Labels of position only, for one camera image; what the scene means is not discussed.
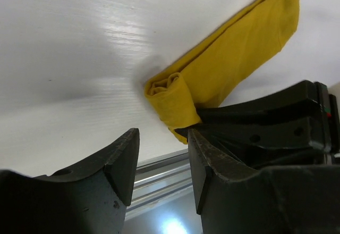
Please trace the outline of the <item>yellow sock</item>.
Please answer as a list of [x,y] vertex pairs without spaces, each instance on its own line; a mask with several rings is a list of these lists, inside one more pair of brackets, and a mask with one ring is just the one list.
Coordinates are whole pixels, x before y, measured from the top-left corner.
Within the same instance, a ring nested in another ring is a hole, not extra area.
[[296,32],[300,0],[255,0],[162,72],[144,96],[171,133],[201,122],[231,91],[279,53]]

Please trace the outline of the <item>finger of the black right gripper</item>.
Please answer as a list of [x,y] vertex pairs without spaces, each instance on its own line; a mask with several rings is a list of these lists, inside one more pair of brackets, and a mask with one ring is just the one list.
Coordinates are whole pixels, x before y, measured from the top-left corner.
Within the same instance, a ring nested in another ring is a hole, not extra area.
[[262,149],[299,149],[308,147],[312,141],[310,127],[312,118],[260,124],[195,124],[175,130],[187,138],[190,130],[197,131],[204,139],[217,148],[262,148]]
[[262,98],[224,107],[202,108],[197,113],[203,123],[264,123],[302,117],[317,106],[316,84],[303,80]]

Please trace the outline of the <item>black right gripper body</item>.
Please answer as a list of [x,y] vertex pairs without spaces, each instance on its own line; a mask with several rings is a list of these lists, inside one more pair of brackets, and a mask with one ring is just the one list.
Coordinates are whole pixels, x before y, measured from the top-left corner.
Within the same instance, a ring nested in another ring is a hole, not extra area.
[[313,83],[318,93],[321,123],[324,132],[323,164],[339,165],[339,113],[337,98],[321,82]]

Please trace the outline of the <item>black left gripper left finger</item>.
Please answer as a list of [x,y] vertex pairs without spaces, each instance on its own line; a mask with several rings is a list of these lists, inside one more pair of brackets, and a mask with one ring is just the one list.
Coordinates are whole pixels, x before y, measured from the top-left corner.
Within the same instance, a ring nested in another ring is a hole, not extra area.
[[1,171],[1,233],[121,233],[132,201],[140,133],[54,174]]

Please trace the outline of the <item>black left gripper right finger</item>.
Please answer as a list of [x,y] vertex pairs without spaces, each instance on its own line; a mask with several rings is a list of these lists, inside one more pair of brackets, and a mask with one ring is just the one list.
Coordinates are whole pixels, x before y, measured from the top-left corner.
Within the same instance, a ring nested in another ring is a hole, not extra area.
[[339,233],[339,166],[255,170],[196,130],[188,146],[204,233]]

